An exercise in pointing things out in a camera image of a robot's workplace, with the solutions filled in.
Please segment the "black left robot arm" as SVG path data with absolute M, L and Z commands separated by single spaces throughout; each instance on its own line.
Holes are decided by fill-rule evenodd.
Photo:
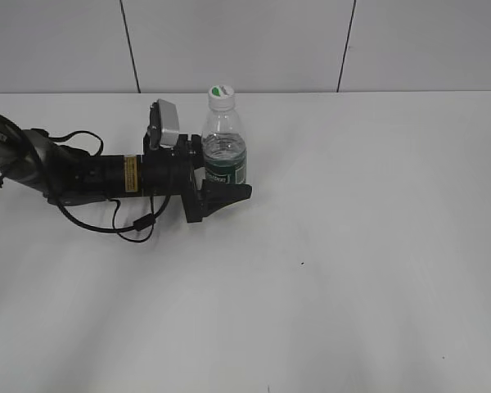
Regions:
M 196 181 L 203 167 L 201 137 L 179 132 L 177 107 L 163 99 L 150 107 L 141 155 L 95 154 L 70 147 L 70 135 L 21 129 L 0 115 L 0 187 L 10 179 L 43 194 L 65 215 L 70 206 L 120 198 L 179 196 L 189 223 L 250 198 L 249 184 Z

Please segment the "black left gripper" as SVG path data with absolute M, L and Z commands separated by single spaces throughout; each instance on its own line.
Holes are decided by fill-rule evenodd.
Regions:
M 180 134 L 175 147 L 151 150 L 149 138 L 143 139 L 141 156 L 142 195 L 180 196 L 188 223 L 201 222 L 222 208 L 251 198 L 249 184 L 226 184 L 208 180 L 198 191 L 195 170 L 205 166 L 202 138 L 199 134 Z

